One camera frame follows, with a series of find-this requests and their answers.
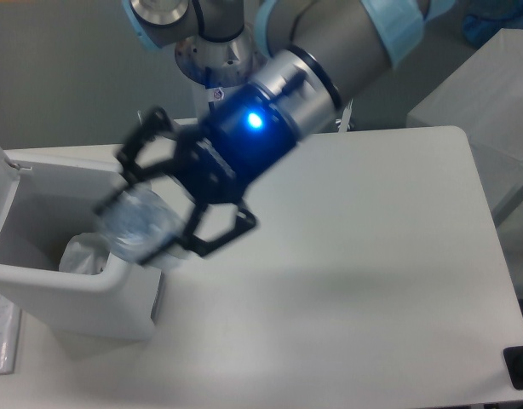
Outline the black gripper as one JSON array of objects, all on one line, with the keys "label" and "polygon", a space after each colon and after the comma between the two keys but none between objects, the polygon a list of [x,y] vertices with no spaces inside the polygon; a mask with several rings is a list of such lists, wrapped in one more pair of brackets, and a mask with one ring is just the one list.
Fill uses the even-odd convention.
[{"label": "black gripper", "polygon": [[[144,117],[115,154],[122,167],[124,184],[94,208],[97,216],[111,209],[123,193],[136,185],[170,176],[180,169],[181,161],[173,157],[147,167],[137,163],[141,151],[156,135],[173,130],[174,125],[162,107],[154,107]],[[252,84],[245,85],[206,116],[200,131],[201,140],[193,149],[198,160],[175,174],[196,202],[178,233],[168,234],[135,261],[141,266],[175,250],[206,257],[253,230],[257,218],[242,200],[245,191],[296,147],[295,132]],[[206,221],[212,207],[225,206],[233,208],[228,225],[217,226],[216,222]]]}]

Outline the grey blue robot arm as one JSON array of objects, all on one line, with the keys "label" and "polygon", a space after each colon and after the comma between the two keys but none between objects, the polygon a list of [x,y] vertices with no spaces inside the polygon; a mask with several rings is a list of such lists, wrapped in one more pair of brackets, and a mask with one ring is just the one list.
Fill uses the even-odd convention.
[{"label": "grey blue robot arm", "polygon": [[114,256],[141,266],[176,249],[208,256],[256,226],[249,186],[397,66],[450,1],[266,1],[268,63],[197,124],[155,107],[116,157],[124,184],[95,207]]}]

